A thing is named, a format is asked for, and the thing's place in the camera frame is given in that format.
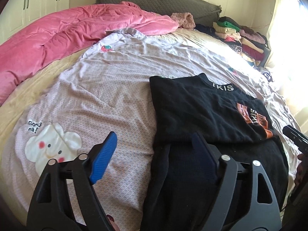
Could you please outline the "right hand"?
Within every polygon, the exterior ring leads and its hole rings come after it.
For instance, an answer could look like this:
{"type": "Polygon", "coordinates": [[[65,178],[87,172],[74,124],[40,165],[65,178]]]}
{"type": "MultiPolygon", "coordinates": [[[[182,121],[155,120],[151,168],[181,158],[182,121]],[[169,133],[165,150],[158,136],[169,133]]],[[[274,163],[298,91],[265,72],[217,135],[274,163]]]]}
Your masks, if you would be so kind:
{"type": "Polygon", "coordinates": [[[296,176],[295,176],[295,186],[297,187],[302,182],[302,179],[307,170],[307,155],[301,153],[298,155],[298,160],[300,164],[296,169],[296,176]]]}

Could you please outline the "left hand red nails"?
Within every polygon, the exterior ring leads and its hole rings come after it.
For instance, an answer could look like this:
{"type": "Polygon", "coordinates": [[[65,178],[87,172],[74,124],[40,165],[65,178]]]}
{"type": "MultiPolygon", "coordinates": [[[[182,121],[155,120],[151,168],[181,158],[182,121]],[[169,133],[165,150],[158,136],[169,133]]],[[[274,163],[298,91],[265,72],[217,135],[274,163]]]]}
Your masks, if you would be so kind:
{"type": "Polygon", "coordinates": [[[115,231],[120,231],[119,227],[117,226],[117,224],[116,224],[115,221],[114,221],[114,218],[113,218],[111,215],[107,215],[106,217],[108,218],[109,222],[110,222],[111,225],[113,226],[113,229],[114,229],[115,231]]]}

